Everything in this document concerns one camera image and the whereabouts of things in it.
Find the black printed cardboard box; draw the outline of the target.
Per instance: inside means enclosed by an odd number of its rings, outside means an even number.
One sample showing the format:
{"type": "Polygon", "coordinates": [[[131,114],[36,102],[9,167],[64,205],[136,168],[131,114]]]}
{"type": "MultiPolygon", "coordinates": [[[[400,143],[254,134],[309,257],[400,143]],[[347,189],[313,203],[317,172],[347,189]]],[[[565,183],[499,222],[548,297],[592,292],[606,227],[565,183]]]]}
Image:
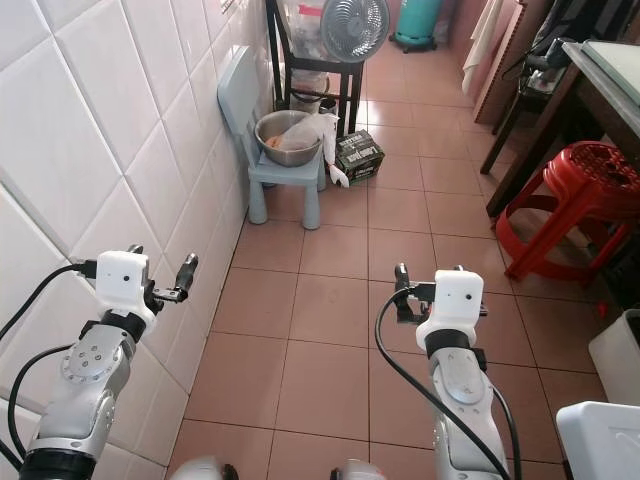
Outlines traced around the black printed cardboard box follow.
{"type": "Polygon", "coordinates": [[[384,148],[367,131],[347,134],[335,143],[335,163],[351,184],[374,177],[384,157],[384,148]]]}

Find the steel bowl with food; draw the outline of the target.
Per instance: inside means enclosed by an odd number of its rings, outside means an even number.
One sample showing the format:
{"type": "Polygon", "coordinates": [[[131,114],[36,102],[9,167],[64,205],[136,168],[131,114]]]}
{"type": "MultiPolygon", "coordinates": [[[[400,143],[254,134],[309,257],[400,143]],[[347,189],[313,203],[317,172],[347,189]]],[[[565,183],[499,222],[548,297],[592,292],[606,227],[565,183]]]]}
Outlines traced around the steel bowl with food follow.
{"type": "Polygon", "coordinates": [[[282,166],[302,166],[314,159],[323,145],[323,134],[316,131],[311,116],[297,110],[261,116],[255,132],[269,160],[282,166]]]}

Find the white plastic bag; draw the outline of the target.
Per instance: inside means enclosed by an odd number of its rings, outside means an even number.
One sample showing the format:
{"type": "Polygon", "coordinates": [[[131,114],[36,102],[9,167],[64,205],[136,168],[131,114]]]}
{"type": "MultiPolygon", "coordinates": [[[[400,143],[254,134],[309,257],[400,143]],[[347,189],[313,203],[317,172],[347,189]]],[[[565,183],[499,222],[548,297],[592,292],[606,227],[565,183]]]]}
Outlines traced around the white plastic bag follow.
{"type": "Polygon", "coordinates": [[[319,152],[323,155],[324,175],[335,186],[351,187],[351,180],[337,165],[337,122],[335,114],[305,114],[300,122],[291,125],[283,134],[276,147],[280,150],[301,150],[319,143],[319,152]]]}

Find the red plastic stool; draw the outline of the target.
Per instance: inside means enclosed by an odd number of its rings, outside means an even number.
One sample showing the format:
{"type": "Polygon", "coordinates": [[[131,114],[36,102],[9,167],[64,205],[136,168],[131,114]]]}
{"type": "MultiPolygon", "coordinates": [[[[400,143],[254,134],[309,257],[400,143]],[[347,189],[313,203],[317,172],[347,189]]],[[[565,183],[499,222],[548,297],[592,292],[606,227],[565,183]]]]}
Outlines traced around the red plastic stool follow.
{"type": "Polygon", "coordinates": [[[530,274],[589,285],[640,223],[640,170],[620,148],[598,141],[572,143],[536,172],[495,220],[495,237],[511,256],[508,278],[530,274]],[[522,209],[548,212],[530,241],[513,230],[511,215],[522,209]],[[571,230],[599,248],[585,268],[550,261],[571,230]]]}

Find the light blue child chair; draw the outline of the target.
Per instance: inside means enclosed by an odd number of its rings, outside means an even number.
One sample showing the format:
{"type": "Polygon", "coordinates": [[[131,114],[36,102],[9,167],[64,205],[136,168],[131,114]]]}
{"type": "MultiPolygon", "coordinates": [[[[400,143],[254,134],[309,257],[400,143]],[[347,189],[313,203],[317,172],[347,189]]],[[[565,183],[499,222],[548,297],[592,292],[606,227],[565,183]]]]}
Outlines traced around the light blue child chair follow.
{"type": "Polygon", "coordinates": [[[303,228],[320,227],[319,193],[323,189],[324,160],[317,151],[302,166],[282,166],[268,159],[256,136],[256,125],[265,113],[260,105],[264,79],[259,76],[257,58],[250,47],[236,45],[224,61],[218,83],[218,104],[236,157],[247,178],[248,220],[262,224],[268,220],[265,189],[268,186],[294,186],[303,189],[303,228]]]}

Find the cream plastic container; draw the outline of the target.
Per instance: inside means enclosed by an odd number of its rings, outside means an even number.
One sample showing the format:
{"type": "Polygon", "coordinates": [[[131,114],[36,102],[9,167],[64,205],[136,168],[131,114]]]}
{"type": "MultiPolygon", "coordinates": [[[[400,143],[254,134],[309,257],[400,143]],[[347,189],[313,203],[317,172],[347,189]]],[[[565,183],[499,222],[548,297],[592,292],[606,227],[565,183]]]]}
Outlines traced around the cream plastic container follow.
{"type": "Polygon", "coordinates": [[[640,308],[628,308],[591,339],[591,361],[611,403],[640,406],[640,308]]]}

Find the grey robot right leg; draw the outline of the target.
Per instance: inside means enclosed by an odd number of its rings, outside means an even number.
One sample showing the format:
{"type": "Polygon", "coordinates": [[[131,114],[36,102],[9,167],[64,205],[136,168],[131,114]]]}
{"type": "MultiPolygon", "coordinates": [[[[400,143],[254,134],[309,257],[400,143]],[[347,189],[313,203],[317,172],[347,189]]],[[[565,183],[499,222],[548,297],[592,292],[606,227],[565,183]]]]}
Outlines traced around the grey robot right leg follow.
{"type": "Polygon", "coordinates": [[[333,468],[329,480],[387,480],[387,475],[374,463],[347,460],[333,468]]]}

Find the white plastic box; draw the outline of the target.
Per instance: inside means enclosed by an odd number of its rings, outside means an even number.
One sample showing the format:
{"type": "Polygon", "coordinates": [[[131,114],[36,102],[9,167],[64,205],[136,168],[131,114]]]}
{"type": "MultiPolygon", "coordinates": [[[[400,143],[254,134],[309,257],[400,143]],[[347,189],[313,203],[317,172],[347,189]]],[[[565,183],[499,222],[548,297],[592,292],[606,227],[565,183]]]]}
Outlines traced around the white plastic box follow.
{"type": "Polygon", "coordinates": [[[640,480],[640,406],[570,404],[556,426],[573,480],[640,480]]]}

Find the black bag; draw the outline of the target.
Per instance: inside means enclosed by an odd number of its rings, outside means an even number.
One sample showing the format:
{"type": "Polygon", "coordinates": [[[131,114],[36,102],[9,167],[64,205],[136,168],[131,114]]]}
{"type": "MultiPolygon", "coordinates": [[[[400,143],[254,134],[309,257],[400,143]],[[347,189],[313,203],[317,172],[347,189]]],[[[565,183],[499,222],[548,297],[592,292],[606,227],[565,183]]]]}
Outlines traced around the black bag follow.
{"type": "Polygon", "coordinates": [[[531,52],[526,56],[518,81],[518,93],[549,97],[556,91],[564,69],[570,64],[570,58],[564,52],[566,42],[572,44],[573,41],[567,37],[553,38],[543,54],[531,52]]]}

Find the white hanging cloth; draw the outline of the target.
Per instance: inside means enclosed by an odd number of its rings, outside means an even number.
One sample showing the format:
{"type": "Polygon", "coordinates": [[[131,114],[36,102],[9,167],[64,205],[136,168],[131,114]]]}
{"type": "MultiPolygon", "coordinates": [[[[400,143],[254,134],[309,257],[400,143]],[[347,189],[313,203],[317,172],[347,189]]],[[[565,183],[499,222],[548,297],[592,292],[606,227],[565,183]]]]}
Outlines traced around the white hanging cloth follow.
{"type": "Polygon", "coordinates": [[[493,37],[497,32],[500,12],[504,0],[486,0],[470,36],[471,46],[462,64],[462,93],[470,95],[477,68],[492,50],[493,37]]]}

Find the black metal shelf rack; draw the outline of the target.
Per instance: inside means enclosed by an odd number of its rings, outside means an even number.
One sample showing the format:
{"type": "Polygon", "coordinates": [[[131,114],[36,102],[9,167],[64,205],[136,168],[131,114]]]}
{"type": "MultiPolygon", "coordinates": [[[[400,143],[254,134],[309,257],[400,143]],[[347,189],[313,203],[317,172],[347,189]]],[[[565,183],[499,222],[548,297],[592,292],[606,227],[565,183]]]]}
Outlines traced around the black metal shelf rack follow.
{"type": "Polygon", "coordinates": [[[340,120],[337,127],[338,136],[356,132],[362,83],[364,83],[364,63],[297,58],[289,45],[291,37],[288,35],[287,22],[280,9],[279,1],[264,0],[264,5],[271,63],[271,105],[276,110],[291,109],[291,100],[296,93],[314,97],[314,99],[332,99],[335,100],[335,111],[340,120]],[[338,74],[338,92],[320,92],[294,87],[292,81],[294,69],[338,74]]]}

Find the teal gas cylinder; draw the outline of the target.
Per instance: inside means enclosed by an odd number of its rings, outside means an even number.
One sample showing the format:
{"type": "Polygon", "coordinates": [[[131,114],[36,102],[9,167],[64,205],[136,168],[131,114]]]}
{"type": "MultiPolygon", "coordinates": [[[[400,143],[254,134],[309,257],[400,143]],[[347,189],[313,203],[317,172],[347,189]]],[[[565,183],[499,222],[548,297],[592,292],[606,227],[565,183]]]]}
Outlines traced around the teal gas cylinder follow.
{"type": "Polygon", "coordinates": [[[444,0],[401,0],[396,31],[389,40],[403,52],[436,49],[434,29],[444,0]]]}

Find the grey round electric fan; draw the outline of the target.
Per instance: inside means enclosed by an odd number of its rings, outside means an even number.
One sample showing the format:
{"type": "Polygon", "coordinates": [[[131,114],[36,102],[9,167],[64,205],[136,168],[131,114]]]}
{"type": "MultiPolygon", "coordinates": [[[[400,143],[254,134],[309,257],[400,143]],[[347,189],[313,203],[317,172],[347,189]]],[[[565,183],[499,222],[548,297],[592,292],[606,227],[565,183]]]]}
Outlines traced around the grey round electric fan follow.
{"type": "Polygon", "coordinates": [[[387,0],[325,0],[320,40],[326,58],[343,63],[370,59],[389,35],[387,0]]]}

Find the clear plastic storage container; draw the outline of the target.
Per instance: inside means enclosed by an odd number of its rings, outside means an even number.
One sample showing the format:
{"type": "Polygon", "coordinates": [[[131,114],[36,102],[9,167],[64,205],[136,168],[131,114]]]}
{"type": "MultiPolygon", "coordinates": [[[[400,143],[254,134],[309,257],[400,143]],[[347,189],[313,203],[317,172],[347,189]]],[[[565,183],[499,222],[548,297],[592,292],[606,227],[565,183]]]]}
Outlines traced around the clear plastic storage container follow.
{"type": "Polygon", "coordinates": [[[296,58],[328,60],[321,38],[326,0],[276,0],[291,52],[296,58]]]}

